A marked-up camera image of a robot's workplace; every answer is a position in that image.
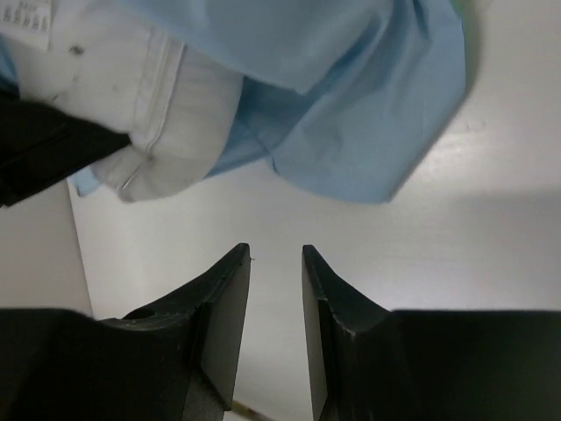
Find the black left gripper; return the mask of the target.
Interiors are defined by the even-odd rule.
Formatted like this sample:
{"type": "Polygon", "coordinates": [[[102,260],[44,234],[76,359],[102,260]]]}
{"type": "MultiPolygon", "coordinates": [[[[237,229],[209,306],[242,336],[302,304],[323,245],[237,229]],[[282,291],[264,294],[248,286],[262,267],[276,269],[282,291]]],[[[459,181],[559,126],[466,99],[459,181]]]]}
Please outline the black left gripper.
{"type": "Polygon", "coordinates": [[[1,205],[10,207],[129,146],[130,138],[1,92],[1,205]]]}

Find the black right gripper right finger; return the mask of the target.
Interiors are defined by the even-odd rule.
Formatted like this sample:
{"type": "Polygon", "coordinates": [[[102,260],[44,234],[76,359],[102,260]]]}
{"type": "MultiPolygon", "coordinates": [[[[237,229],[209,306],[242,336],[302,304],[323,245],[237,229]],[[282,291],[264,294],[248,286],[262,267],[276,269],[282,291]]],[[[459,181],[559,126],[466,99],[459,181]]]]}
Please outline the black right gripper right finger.
{"type": "Polygon", "coordinates": [[[421,401],[396,317],[302,249],[302,304],[315,420],[418,420],[421,401]]]}

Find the light blue pillowcase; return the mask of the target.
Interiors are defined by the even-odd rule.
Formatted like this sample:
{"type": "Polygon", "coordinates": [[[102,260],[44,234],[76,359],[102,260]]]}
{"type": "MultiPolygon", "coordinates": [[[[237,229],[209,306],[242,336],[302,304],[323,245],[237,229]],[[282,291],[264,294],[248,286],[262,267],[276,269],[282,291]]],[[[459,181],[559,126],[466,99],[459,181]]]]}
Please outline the light blue pillowcase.
{"type": "MultiPolygon", "coordinates": [[[[205,180],[266,159],[311,193],[389,201],[466,89],[452,1],[114,1],[243,77],[205,180]]],[[[25,101],[1,38],[1,92],[25,101]]]]}

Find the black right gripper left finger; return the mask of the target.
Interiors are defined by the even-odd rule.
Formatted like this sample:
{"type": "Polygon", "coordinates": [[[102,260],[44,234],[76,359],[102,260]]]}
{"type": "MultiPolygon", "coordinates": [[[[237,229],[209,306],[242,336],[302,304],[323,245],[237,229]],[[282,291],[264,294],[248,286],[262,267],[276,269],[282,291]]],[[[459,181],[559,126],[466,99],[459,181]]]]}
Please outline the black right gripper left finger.
{"type": "Polygon", "coordinates": [[[116,420],[221,420],[231,410],[249,294],[250,247],[234,246],[165,296],[102,322],[116,420]]]}

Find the white pillow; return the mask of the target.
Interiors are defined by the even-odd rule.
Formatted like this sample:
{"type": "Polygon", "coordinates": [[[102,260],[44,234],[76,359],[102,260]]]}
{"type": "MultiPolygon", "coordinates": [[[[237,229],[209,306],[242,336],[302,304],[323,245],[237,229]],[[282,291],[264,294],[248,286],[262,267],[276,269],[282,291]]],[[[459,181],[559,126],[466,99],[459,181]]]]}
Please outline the white pillow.
{"type": "Polygon", "coordinates": [[[72,176],[126,202],[174,196],[217,164],[243,77],[114,1],[4,1],[1,38],[26,99],[127,135],[72,176]]]}

